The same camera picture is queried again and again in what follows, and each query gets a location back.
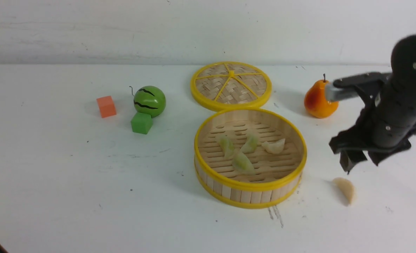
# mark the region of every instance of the table surface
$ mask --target table surface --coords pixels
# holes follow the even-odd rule
[[[197,181],[193,138],[214,113],[190,94],[200,67],[0,65],[0,243],[17,253],[416,252],[416,136],[411,150],[346,176],[328,142],[362,101],[322,120],[303,106],[323,73],[389,67],[258,66],[273,83],[263,108],[293,122],[308,147],[299,189],[259,210],[221,203]],[[130,85],[166,94],[147,135],[131,131]],[[118,114],[102,119],[96,98],[108,95]],[[355,184],[355,205],[330,183],[338,176]]]

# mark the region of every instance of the orange block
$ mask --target orange block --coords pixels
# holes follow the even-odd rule
[[[117,114],[116,107],[114,106],[114,102],[111,96],[98,98],[97,104],[99,104],[100,115],[102,118],[114,116]]]

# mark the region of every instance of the yellow rim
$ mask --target yellow rim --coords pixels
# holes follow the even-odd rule
[[[220,64],[224,64],[227,70],[229,70],[228,67],[227,67],[227,64],[240,64],[240,65],[244,65],[244,66],[247,66],[251,69],[256,70],[257,73],[234,74],[232,76],[226,74],[226,75],[214,75],[214,76],[206,76],[206,77],[197,78],[197,76],[203,70],[208,69],[208,68],[213,67],[213,66],[216,66],[216,65],[220,65]],[[240,79],[236,78],[236,76],[243,76],[243,75],[262,75],[264,77],[264,79],[266,80],[266,83],[267,83],[267,88],[264,91],[264,94],[262,96],[257,96],[257,94],[253,90],[251,90],[251,88],[248,87],[248,85],[246,85]],[[224,83],[224,85],[222,86],[221,90],[219,91],[219,93],[217,94],[217,96],[214,100],[208,99],[205,96],[203,96],[200,93],[200,91],[198,91],[198,89],[195,85],[195,80],[196,79],[202,79],[202,78],[208,78],[208,77],[228,77],[228,79],[226,80],[226,82]],[[227,83],[230,81],[230,79],[235,79],[236,81],[238,81],[241,85],[243,85],[246,89],[248,89],[248,91],[250,91],[250,93],[252,93],[254,96],[256,96],[256,99],[254,101],[244,103],[244,104],[224,104],[224,103],[217,102],[217,99],[219,98],[220,94],[222,93],[223,89],[225,88]],[[216,111],[216,112],[217,111],[222,111],[222,110],[227,110],[227,109],[238,110],[238,109],[245,109],[245,108],[248,108],[248,107],[261,107],[269,100],[270,95],[272,94],[272,82],[270,81],[269,77],[262,70],[258,69],[255,66],[245,64],[245,63],[240,63],[240,62],[219,62],[219,63],[214,63],[214,64],[207,65],[205,67],[202,67],[197,72],[195,72],[195,74],[192,76],[192,79],[191,79],[191,93],[192,93],[192,96],[194,97],[195,101],[197,101],[203,107],[205,107],[209,110],[212,110],[212,111]]]
[[[197,175],[198,181],[200,182],[200,184],[203,186],[203,188],[209,192],[209,194],[211,194],[213,197],[215,197],[216,199],[228,204],[228,205],[232,205],[238,208],[247,208],[247,209],[261,209],[261,208],[268,208],[268,207],[272,207],[275,205],[278,205],[279,203],[283,202],[285,199],[287,199],[289,196],[291,196],[293,194],[293,192],[297,189],[298,185],[300,184],[301,181],[301,176],[298,179],[297,184],[291,189],[290,192],[288,192],[286,195],[284,195],[283,197],[279,198],[278,200],[274,200],[272,202],[267,202],[267,203],[241,203],[241,202],[237,202],[237,201],[232,201],[224,196],[221,196],[219,194],[217,194],[215,191],[213,191],[211,188],[209,188],[205,182],[202,181],[202,178],[200,177],[200,175],[197,172],[197,169],[195,169],[195,174]]]
[[[202,155],[200,154],[200,151],[198,149],[198,137],[200,134],[200,131],[202,130],[202,128],[208,123],[210,122],[213,118],[224,114],[226,112],[230,112],[233,111],[233,109],[229,109],[229,110],[224,110],[221,112],[218,112],[214,115],[212,115],[211,117],[209,117],[208,119],[206,119],[203,124],[200,126],[200,128],[198,128],[197,130],[197,134],[195,134],[195,140],[194,140],[194,152],[195,152],[195,156],[197,157],[198,162],[200,163],[200,167],[202,168],[203,171],[205,171],[206,174],[208,174],[210,177],[216,179],[218,182],[234,188],[234,189],[240,189],[240,190],[246,190],[246,191],[268,191],[268,190],[273,190],[273,189],[277,189],[280,188],[282,186],[285,186],[286,184],[288,184],[289,182],[291,182],[294,178],[296,178],[296,176],[298,176],[303,168],[304,165],[306,164],[306,157],[308,155],[308,150],[306,149],[306,143],[304,141],[303,136],[301,135],[300,131],[295,127],[295,125],[293,125],[289,120],[285,119],[284,117],[274,113],[274,112],[270,112],[264,109],[260,109],[260,108],[246,108],[244,110],[253,110],[253,111],[260,111],[260,112],[265,112],[268,114],[271,114],[275,117],[278,117],[280,120],[285,121],[287,124],[289,124],[295,131],[296,133],[300,136],[301,141],[303,143],[303,148],[304,148],[304,152],[303,152],[303,157],[302,160],[300,162],[300,165],[298,165],[298,167],[291,172],[291,174],[285,176],[284,178],[272,181],[272,182],[267,182],[267,183],[259,183],[259,184],[254,184],[254,183],[246,183],[246,182],[239,182],[233,179],[229,179],[226,176],[222,176],[221,174],[217,173],[215,170],[213,170],[211,167],[209,167],[209,165],[205,162],[205,160],[203,160]]]

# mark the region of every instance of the white dumpling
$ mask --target white dumpling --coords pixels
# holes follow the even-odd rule
[[[356,191],[351,181],[342,177],[337,177],[333,179],[333,183],[335,183],[340,191],[345,195],[349,201],[349,205],[352,205],[356,199]]]
[[[279,154],[281,152],[283,152],[284,149],[284,143],[285,143],[286,139],[281,139],[277,142],[274,143],[269,143],[269,142],[264,142],[262,143],[261,146],[263,146],[263,148],[271,154]]]

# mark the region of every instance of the steamer basket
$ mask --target steamer basket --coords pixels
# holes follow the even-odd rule
[[[219,62],[195,72],[191,93],[199,104],[212,111],[261,107],[270,98],[272,82],[255,66]]]
[[[281,154],[267,153],[260,143],[246,154],[256,175],[234,170],[215,141],[216,135],[228,133],[235,148],[240,148],[247,129],[255,131],[260,143],[286,139]],[[195,135],[194,150],[200,184],[218,200],[240,208],[267,208],[289,197],[299,184],[307,156],[306,143],[291,122],[258,108],[225,110],[209,117]]]

